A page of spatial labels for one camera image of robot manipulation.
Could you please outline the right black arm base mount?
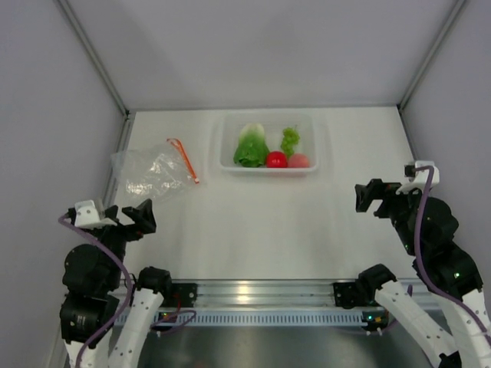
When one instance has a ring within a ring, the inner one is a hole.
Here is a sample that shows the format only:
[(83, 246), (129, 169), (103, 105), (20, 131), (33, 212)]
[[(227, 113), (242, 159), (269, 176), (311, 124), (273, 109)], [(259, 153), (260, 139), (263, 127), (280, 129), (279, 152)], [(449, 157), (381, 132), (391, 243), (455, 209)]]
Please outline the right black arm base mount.
[(334, 303), (336, 307), (352, 309), (355, 307), (376, 307), (374, 293), (361, 282), (335, 282), (333, 283)]

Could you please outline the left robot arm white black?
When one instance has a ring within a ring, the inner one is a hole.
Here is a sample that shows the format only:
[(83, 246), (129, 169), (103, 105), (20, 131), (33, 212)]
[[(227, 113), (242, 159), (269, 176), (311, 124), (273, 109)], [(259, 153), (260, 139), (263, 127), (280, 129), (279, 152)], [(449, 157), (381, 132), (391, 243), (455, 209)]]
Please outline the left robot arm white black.
[(59, 219), (85, 242), (64, 260), (68, 292), (59, 317), (72, 367), (136, 367), (158, 308), (169, 298), (167, 270), (146, 267), (132, 278), (126, 246), (157, 230), (153, 203), (100, 209), (82, 201)]

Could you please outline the green fake lettuce leaf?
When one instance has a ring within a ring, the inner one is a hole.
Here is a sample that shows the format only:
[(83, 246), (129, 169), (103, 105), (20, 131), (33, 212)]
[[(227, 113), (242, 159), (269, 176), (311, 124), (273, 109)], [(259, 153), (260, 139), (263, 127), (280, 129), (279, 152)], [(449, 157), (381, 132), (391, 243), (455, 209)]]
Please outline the green fake lettuce leaf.
[(247, 123), (239, 134), (238, 146), (233, 156), (234, 163), (246, 168), (258, 168), (265, 165), (268, 154), (263, 125)]

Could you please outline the pink fake peach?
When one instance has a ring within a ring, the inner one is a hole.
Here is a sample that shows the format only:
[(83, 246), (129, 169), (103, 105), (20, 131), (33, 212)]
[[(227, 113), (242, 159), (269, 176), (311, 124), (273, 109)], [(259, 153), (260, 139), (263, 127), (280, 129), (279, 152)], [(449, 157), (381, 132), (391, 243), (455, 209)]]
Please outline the pink fake peach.
[(310, 160), (305, 154), (294, 153), (288, 158), (288, 168), (304, 169), (310, 166)]

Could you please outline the clear zip bag orange seal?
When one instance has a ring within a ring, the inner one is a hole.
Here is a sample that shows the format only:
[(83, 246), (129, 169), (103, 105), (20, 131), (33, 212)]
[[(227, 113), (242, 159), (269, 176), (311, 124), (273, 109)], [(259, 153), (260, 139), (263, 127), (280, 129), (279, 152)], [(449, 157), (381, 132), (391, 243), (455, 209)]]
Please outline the clear zip bag orange seal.
[(199, 184), (182, 142), (169, 138), (145, 149), (127, 149), (110, 158), (117, 192), (127, 204), (164, 202)]

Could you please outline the red fake apple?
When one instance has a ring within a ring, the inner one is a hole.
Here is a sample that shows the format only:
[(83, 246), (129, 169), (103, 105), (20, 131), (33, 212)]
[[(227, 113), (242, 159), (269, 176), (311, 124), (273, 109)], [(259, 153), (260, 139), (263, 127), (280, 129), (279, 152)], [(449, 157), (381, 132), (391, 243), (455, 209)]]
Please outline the red fake apple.
[(265, 166), (269, 169), (284, 169), (288, 167), (288, 158), (281, 151), (271, 151), (266, 159)]

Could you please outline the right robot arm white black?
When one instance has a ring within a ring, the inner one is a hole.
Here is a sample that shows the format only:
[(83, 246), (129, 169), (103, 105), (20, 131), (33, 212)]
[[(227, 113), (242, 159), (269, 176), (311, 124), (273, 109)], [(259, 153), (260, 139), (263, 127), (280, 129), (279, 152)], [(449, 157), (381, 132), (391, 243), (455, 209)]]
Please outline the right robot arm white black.
[(444, 330), (383, 264), (362, 271), (355, 281), (356, 301), (376, 304), (393, 316), (418, 343), (434, 367), (488, 367), (490, 318), (483, 280), (475, 261), (453, 240), (459, 222), (450, 207), (430, 196), (430, 184), (372, 179), (357, 184), (356, 212), (380, 201), (374, 216), (388, 219), (413, 268), (437, 300), (449, 330)]

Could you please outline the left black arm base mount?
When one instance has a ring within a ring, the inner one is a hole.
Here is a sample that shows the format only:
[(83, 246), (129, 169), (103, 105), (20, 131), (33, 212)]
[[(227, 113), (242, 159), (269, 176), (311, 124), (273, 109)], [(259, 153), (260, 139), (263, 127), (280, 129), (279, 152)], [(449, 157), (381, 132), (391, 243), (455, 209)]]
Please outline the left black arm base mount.
[(162, 307), (178, 308), (178, 307), (193, 307), (198, 294), (198, 284), (178, 282), (172, 283), (164, 291), (164, 299)]

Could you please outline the green fake grapes bunch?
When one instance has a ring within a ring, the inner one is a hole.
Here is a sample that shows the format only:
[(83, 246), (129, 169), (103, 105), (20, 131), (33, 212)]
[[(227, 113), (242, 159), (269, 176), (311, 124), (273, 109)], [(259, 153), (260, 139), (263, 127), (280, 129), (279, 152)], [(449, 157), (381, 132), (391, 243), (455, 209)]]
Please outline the green fake grapes bunch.
[(282, 141), (280, 148), (282, 152), (289, 158), (295, 153), (295, 147), (300, 141), (298, 131), (293, 127), (287, 127), (282, 131)]

